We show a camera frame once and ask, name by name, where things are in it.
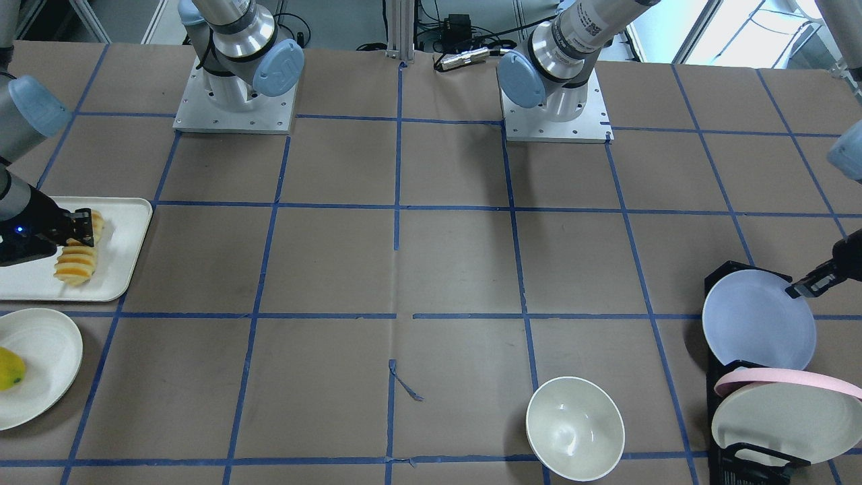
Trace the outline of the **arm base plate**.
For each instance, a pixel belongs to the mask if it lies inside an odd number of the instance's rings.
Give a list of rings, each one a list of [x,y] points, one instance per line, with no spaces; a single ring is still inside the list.
[[[216,76],[197,69],[187,79],[173,129],[194,134],[289,135],[299,83],[279,96],[253,91],[239,77]]]
[[[615,138],[597,71],[576,88],[562,88],[541,106],[523,108],[502,92],[506,138],[515,142],[604,143]]]

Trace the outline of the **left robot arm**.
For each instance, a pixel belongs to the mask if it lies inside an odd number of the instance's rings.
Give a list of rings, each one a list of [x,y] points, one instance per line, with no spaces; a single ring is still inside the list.
[[[598,52],[608,40],[662,1],[563,1],[562,9],[542,21],[526,43],[505,53],[498,83],[521,108],[537,108],[564,87],[588,79]],[[860,1],[815,1],[823,21],[860,82]],[[827,160],[860,184],[860,120],[828,151]],[[832,246],[831,259],[788,286],[791,298],[816,298],[846,280],[861,279],[860,230]]]

